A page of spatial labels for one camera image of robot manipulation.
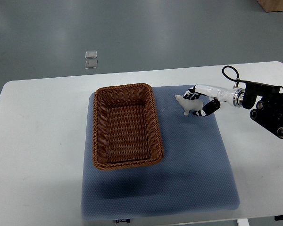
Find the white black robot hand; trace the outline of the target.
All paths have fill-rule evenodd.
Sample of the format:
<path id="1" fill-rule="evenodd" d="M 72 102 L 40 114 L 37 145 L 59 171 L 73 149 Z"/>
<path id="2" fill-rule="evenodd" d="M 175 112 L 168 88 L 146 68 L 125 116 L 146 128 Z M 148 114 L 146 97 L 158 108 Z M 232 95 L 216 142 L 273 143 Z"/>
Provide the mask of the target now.
<path id="1" fill-rule="evenodd" d="M 185 92 L 183 98 L 189 101 L 198 101 L 201 95 L 213 98 L 201 109 L 195 109 L 192 112 L 193 115 L 205 117 L 218 110 L 221 102 L 228 102 L 231 106 L 235 106 L 238 99 L 236 92 L 240 92 L 240 88 L 224 89 L 207 85 L 195 85 Z"/>

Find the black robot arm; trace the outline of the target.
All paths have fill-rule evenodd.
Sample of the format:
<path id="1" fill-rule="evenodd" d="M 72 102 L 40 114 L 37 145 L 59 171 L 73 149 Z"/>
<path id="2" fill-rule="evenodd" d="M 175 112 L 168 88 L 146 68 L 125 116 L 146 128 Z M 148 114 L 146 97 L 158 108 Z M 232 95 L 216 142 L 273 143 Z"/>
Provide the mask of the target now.
<path id="1" fill-rule="evenodd" d="M 226 65 L 222 74 L 234 82 L 237 91 L 230 98 L 235 107 L 250 110 L 250 118 L 283 139 L 283 86 L 240 80 L 238 71 Z"/>

